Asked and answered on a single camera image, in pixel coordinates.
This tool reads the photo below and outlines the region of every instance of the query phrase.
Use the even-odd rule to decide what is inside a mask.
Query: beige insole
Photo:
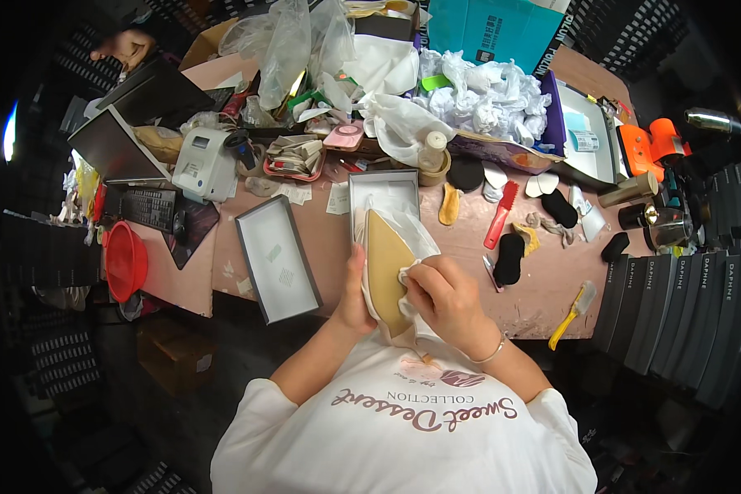
[[[411,266],[415,256],[374,210],[368,212],[365,228],[370,300],[379,318],[389,328],[389,336],[395,338],[412,325],[398,309],[398,300],[406,295],[405,287],[398,282],[398,272]]]

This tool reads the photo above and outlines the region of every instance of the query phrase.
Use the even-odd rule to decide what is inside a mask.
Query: red brush
[[[503,198],[497,205],[497,213],[492,220],[492,226],[488,227],[488,233],[486,233],[486,239],[483,242],[486,249],[494,250],[497,247],[499,237],[503,234],[503,226],[505,226],[505,220],[508,218],[508,212],[514,207],[517,193],[518,184],[513,180],[508,180],[503,189]]]

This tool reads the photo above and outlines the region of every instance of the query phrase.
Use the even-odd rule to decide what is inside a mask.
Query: white bottle
[[[441,132],[431,132],[425,138],[425,146],[417,153],[417,168],[425,172],[438,172],[445,162],[447,137]]]

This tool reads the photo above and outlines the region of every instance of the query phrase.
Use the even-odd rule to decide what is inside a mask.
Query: black foam pad
[[[457,156],[452,159],[447,181],[459,191],[472,192],[483,185],[483,163],[474,158]]]
[[[552,215],[558,223],[565,228],[573,228],[579,220],[579,214],[568,204],[563,193],[554,189],[552,193],[545,193],[541,196],[543,208]]]
[[[628,247],[628,243],[628,234],[626,232],[615,233],[613,239],[601,251],[601,258],[604,262],[616,261],[626,247]]]
[[[494,264],[497,286],[515,284],[522,275],[524,239],[518,233],[505,233],[499,238],[499,257]]]

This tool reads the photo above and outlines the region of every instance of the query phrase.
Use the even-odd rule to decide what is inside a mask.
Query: scissors
[[[489,257],[488,254],[484,254],[483,263],[486,267],[486,271],[488,272],[488,276],[492,279],[494,288],[497,289],[497,293],[502,293],[503,291],[505,291],[505,287],[497,286],[497,282],[496,280],[494,280],[494,262],[492,262],[492,258]]]

